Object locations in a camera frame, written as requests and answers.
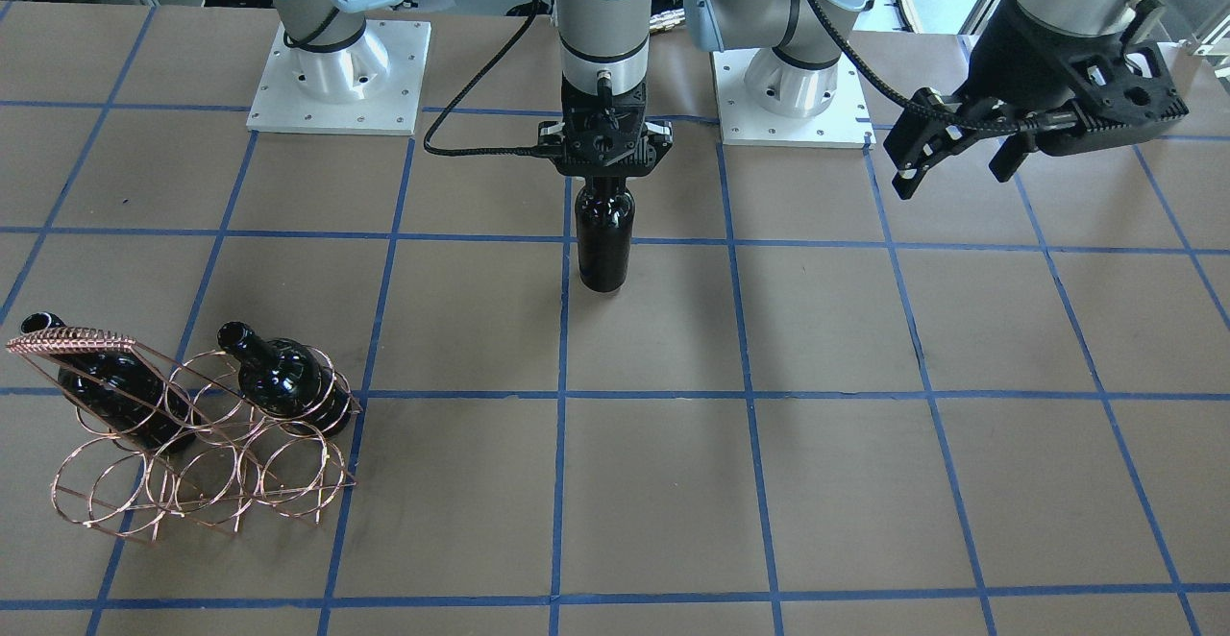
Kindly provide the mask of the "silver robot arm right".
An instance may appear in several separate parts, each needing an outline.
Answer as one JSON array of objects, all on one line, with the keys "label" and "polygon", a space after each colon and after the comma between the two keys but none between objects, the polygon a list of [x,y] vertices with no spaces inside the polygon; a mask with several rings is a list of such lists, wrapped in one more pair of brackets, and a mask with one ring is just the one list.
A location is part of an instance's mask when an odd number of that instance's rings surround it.
[{"label": "silver robot arm right", "polygon": [[[280,15],[252,98],[258,133],[410,135],[430,30],[373,12],[483,14],[513,0],[272,0]],[[672,128],[646,118],[652,0],[528,0],[526,18],[554,20],[562,50],[562,118],[515,156],[552,160],[562,175],[649,175]]]}]

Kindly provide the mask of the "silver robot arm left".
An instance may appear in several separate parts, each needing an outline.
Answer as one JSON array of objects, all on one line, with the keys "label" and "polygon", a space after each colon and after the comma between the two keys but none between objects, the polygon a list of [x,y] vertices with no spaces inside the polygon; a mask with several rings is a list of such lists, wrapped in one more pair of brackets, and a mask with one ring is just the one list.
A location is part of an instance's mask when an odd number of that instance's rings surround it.
[{"label": "silver robot arm left", "polygon": [[1010,181],[1036,153],[1065,157],[1164,135],[1188,106],[1153,41],[1164,0],[898,0],[918,30],[975,32],[966,81],[905,96],[852,46],[875,0],[681,0],[704,50],[750,50],[748,93],[764,113],[801,121],[827,106],[838,62],[902,112],[883,145],[895,193],[975,141],[998,138],[989,169]]}]

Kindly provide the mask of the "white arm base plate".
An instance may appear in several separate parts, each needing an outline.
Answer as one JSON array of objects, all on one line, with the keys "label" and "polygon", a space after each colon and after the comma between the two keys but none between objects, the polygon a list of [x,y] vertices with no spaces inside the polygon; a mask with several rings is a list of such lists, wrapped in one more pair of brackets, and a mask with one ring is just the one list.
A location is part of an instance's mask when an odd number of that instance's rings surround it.
[{"label": "white arm base plate", "polygon": [[784,62],[772,48],[710,55],[726,146],[875,145],[859,73],[847,58],[822,70]]},{"label": "white arm base plate", "polygon": [[353,46],[292,49],[277,30],[246,127],[258,133],[415,137],[427,20],[371,20]]}]

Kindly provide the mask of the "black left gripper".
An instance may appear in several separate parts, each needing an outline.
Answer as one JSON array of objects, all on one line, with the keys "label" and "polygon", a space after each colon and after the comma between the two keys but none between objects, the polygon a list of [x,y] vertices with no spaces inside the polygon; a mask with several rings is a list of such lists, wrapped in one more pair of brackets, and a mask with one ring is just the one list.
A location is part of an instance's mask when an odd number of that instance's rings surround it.
[{"label": "black left gripper", "polygon": [[[1188,114],[1160,46],[1124,46],[1119,33],[1077,37],[1043,26],[1020,2],[1001,2],[970,54],[956,93],[918,89],[911,102],[978,121],[1001,102],[1009,121],[1071,111],[1073,127],[1005,138],[990,159],[998,183],[1009,183],[1032,153],[1050,157],[1093,153],[1151,140]],[[913,198],[922,177],[943,159],[961,155],[985,135],[905,109],[883,146],[897,173],[897,196]]]}]

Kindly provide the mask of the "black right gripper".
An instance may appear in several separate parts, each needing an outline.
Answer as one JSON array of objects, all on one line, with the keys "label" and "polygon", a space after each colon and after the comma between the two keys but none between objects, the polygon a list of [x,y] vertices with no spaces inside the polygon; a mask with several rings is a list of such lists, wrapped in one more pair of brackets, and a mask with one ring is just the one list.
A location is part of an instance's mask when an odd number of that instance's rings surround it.
[{"label": "black right gripper", "polygon": [[645,177],[672,146],[668,121],[647,121],[647,82],[615,93],[606,79],[597,93],[561,81],[562,119],[541,121],[538,155],[549,159],[558,173],[582,178]]}]

